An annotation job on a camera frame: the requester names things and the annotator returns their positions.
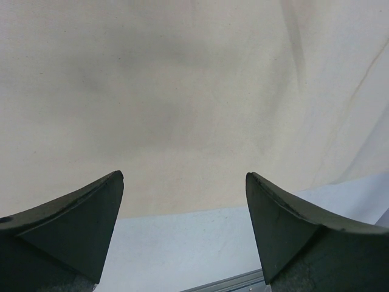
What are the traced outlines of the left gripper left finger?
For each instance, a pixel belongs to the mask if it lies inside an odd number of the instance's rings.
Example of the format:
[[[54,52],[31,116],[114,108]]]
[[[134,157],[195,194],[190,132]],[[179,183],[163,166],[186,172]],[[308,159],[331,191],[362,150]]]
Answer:
[[[40,206],[1,218],[1,291],[94,291],[123,196],[114,171]]]

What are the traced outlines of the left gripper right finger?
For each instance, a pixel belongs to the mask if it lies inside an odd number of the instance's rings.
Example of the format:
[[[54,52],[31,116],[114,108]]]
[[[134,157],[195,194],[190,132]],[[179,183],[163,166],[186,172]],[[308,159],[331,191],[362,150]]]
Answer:
[[[256,173],[246,198],[272,291],[387,291],[388,229],[305,201]]]

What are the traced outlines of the beige cloth surgical kit wrap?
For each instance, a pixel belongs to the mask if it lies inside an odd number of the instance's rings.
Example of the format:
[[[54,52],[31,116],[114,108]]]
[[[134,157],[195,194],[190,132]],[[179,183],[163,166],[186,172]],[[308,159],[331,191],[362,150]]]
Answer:
[[[387,1],[2,1],[1,215],[115,170],[122,217],[388,170]]]

